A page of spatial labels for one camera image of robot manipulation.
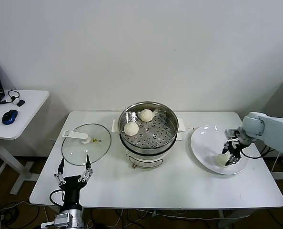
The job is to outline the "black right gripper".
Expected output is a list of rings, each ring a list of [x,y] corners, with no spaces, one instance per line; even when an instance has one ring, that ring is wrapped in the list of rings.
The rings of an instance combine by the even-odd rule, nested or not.
[[[226,154],[228,151],[230,152],[230,157],[226,162],[226,166],[230,166],[236,164],[240,161],[241,152],[245,148],[245,145],[240,143],[239,141],[231,141],[229,140],[223,145],[222,154]]]

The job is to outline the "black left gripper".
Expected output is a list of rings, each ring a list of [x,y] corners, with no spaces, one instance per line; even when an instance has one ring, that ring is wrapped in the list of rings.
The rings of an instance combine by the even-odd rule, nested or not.
[[[64,158],[62,158],[58,165],[57,173],[54,174],[54,177],[60,184],[60,189],[64,191],[64,202],[60,207],[60,211],[71,209],[82,210],[82,205],[80,204],[80,190],[86,186],[93,174],[89,155],[86,157],[86,170],[82,175],[63,178],[64,161]]]

